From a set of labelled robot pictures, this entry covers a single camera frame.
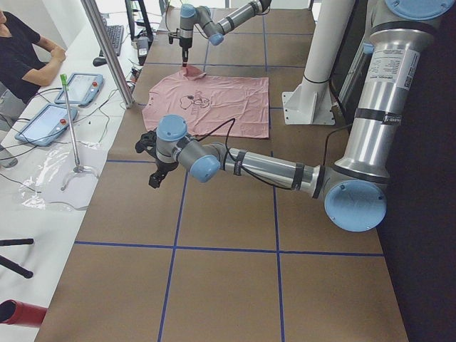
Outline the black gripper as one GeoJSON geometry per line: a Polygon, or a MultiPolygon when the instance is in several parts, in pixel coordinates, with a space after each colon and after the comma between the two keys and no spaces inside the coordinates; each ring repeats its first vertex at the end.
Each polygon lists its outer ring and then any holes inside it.
{"type": "Polygon", "coordinates": [[[187,67],[189,60],[189,50],[192,47],[192,38],[180,37],[180,47],[182,48],[182,67],[187,67]]]}
{"type": "Polygon", "coordinates": [[[178,163],[177,162],[163,162],[162,160],[156,158],[155,159],[155,164],[157,167],[157,170],[151,174],[149,177],[149,186],[152,188],[159,188],[162,181],[166,178],[167,174],[169,172],[172,172],[173,170],[177,169],[178,163]]]}

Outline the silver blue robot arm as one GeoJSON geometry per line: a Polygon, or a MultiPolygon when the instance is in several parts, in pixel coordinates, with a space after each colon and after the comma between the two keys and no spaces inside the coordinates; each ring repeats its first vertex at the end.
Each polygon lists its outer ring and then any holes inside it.
{"type": "MultiPolygon", "coordinates": [[[[355,1],[323,1],[303,80],[294,92],[283,93],[284,111],[291,110],[287,124],[313,122],[328,85],[331,69],[355,1]]],[[[218,23],[204,7],[184,5],[180,27],[170,33],[179,39],[182,61],[188,61],[192,33],[199,25],[213,45],[236,27],[265,13],[271,1],[250,1],[218,23]]],[[[201,145],[187,132],[179,115],[165,115],[157,128],[142,135],[140,143],[157,165],[149,186],[158,188],[168,172],[183,166],[196,180],[209,181],[218,170],[250,175],[268,185],[307,192],[324,200],[328,218],[350,232],[377,227],[385,217],[387,199],[383,189],[389,180],[385,168],[395,132],[413,81],[420,53],[434,40],[442,16],[455,1],[368,1],[366,31],[360,44],[371,53],[346,150],[332,167],[310,167],[213,142],[201,145]]]]}
{"type": "Polygon", "coordinates": [[[209,42],[213,46],[217,46],[223,42],[228,33],[238,26],[255,16],[265,14],[270,5],[271,1],[249,1],[218,22],[214,22],[211,17],[211,11],[206,6],[194,7],[191,4],[183,4],[180,9],[180,26],[175,32],[169,34],[169,41],[170,43],[174,39],[179,41],[182,49],[182,66],[186,67],[189,51],[192,47],[195,26],[199,26],[209,42]]]}

